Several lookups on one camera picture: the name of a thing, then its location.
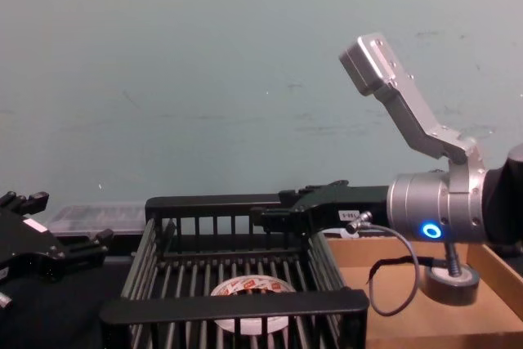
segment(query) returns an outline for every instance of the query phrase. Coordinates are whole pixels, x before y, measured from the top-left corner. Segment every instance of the metal bracket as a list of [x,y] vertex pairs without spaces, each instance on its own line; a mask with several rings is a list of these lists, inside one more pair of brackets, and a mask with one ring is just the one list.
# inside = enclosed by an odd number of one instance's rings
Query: metal bracket
[[435,159],[449,159],[449,192],[471,192],[474,172],[485,172],[473,138],[441,125],[381,34],[358,37],[340,56],[343,67],[363,96],[373,94],[383,103],[413,150]]

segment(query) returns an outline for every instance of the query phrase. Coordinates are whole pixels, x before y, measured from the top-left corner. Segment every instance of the cable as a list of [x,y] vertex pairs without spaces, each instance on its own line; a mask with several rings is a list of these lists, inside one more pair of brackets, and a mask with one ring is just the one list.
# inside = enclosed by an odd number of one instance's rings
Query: cable
[[399,232],[396,232],[395,230],[391,228],[387,228],[385,226],[380,225],[373,225],[369,222],[361,222],[360,229],[377,229],[377,230],[383,230],[385,232],[388,232],[392,235],[394,235],[396,238],[398,238],[401,243],[407,247],[407,249],[410,252],[410,255],[412,256],[413,264],[414,264],[414,285],[412,287],[412,290],[410,291],[410,295],[407,297],[407,299],[398,306],[395,310],[392,311],[382,311],[376,306],[376,303],[374,302],[374,286],[373,286],[373,278],[370,278],[369,280],[369,297],[370,297],[370,305],[373,307],[373,309],[381,316],[393,316],[400,312],[402,312],[414,299],[414,296],[416,296],[416,292],[418,291],[419,286],[419,280],[420,280],[420,273],[419,273],[419,261],[418,257],[416,256],[416,252],[414,251],[412,244]]

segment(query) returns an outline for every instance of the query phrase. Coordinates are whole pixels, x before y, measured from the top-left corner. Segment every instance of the blue led ring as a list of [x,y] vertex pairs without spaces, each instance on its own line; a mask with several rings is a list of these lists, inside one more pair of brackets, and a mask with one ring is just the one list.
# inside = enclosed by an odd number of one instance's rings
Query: blue led ring
[[434,224],[423,225],[422,232],[426,237],[430,237],[431,239],[439,239],[441,237],[441,229]]

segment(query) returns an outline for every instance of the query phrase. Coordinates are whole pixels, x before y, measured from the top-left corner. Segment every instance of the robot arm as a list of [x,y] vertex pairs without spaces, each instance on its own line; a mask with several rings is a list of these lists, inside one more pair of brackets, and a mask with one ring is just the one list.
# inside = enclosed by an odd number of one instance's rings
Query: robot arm
[[449,159],[448,172],[396,178],[387,196],[390,227],[417,240],[511,243],[522,237],[523,145],[503,168],[487,172],[476,141],[437,122],[381,34],[359,37],[340,61],[362,95],[383,103],[412,149]]
[[358,91],[381,101],[408,145],[448,172],[400,174],[388,187],[349,187],[346,181],[280,193],[278,210],[257,209],[266,230],[311,233],[343,227],[369,211],[373,223],[407,239],[445,243],[514,244],[523,239],[523,145],[500,169],[487,171],[471,138],[438,123],[381,34],[359,37],[340,61]]

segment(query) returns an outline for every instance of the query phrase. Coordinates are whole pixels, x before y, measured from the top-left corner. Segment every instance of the white label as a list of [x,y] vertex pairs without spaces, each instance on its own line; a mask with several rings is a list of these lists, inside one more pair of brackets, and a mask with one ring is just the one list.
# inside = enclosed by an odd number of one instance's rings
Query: white label
[[11,303],[11,298],[3,293],[0,293],[0,307],[6,308]]
[[27,220],[24,220],[24,222],[40,233],[43,233],[47,230],[44,225],[42,225],[40,222],[36,222],[33,218],[28,218]]
[[7,277],[7,274],[9,273],[9,267],[6,267],[5,269],[0,270],[0,280],[3,280]]
[[358,210],[340,210],[337,213],[342,221],[354,221],[360,215]]

